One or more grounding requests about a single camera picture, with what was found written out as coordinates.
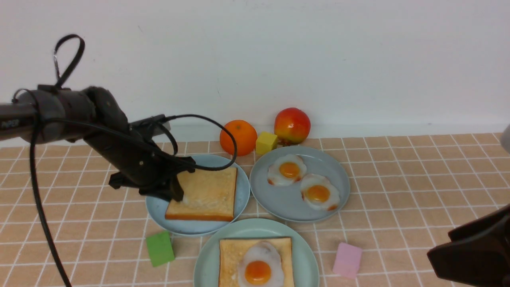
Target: red apple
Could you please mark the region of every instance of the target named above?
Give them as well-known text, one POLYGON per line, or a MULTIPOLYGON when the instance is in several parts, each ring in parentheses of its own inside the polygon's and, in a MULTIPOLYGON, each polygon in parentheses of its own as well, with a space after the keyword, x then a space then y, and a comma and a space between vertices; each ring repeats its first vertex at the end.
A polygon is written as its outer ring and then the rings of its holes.
POLYGON ((274 120, 274 134, 284 146, 300 144, 310 134, 310 119, 298 108, 282 110, 274 120))

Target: yellow block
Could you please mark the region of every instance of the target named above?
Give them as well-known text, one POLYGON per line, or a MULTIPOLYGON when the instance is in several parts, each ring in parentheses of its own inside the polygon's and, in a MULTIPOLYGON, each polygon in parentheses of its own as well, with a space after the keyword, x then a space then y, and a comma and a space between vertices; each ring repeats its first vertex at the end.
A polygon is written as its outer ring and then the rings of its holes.
POLYGON ((263 155, 274 149, 278 145, 278 137, 275 134, 261 132, 255 145, 255 152, 263 155))

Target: green block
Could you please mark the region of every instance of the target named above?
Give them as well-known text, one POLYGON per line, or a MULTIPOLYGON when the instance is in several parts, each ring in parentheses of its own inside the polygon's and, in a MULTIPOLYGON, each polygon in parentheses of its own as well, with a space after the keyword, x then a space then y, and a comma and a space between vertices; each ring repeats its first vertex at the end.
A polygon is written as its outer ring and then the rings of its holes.
POLYGON ((145 241, 147 242, 147 250, 149 251, 149 258, 153 267, 175 260, 168 232, 163 231, 147 237, 145 241))

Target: black object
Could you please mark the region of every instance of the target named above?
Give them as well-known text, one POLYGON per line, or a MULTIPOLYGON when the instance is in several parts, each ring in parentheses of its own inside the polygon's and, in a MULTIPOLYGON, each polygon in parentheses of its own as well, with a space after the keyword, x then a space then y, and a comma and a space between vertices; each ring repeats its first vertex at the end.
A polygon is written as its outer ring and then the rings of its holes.
POLYGON ((85 42, 71 34, 60 39, 55 47, 55 85, 39 85, 36 90, 19 89, 12 104, 0 104, 0 140, 21 137, 30 142, 30 173, 34 199, 49 249, 66 287, 71 283, 58 256, 55 243, 44 215, 37 183, 35 145, 56 140, 75 142, 83 139, 95 151, 109 161, 119 172, 110 177, 109 184, 135 187, 141 195, 153 196, 166 201, 183 198, 183 190, 177 180, 182 171, 195 169, 219 171, 231 166, 237 157, 237 144, 232 134, 216 121, 201 115, 158 115, 129 123, 111 93, 100 87, 82 91, 63 88, 67 78, 79 63, 85 50, 85 42), (56 53, 70 39, 80 41, 78 52, 65 72, 60 76, 56 53), (164 123, 182 117, 204 119, 225 131, 234 143, 232 160, 223 166, 197 165, 191 157, 178 157, 177 144, 164 123), (165 134, 174 147, 174 154, 163 152, 152 140, 156 134, 165 134))
POLYGON ((439 278, 478 287, 510 287, 510 204, 448 236, 450 243, 427 253, 439 278))

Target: toast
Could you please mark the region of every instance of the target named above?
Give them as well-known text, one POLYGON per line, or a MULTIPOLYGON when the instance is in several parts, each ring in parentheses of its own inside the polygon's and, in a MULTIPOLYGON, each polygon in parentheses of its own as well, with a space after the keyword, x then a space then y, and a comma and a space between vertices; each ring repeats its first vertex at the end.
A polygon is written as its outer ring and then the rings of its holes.
POLYGON ((181 172, 177 180, 184 191, 183 200, 170 201, 165 212, 168 220, 234 220, 237 168, 221 171, 181 172))
POLYGON ((258 239, 221 239, 220 240, 220 274, 218 287, 239 287, 237 278, 237 266, 243 259, 244 254, 250 247, 266 241, 271 243, 282 258, 282 269, 284 271, 283 287, 294 287, 294 274, 292 271, 292 239, 290 237, 280 238, 258 238, 258 239))

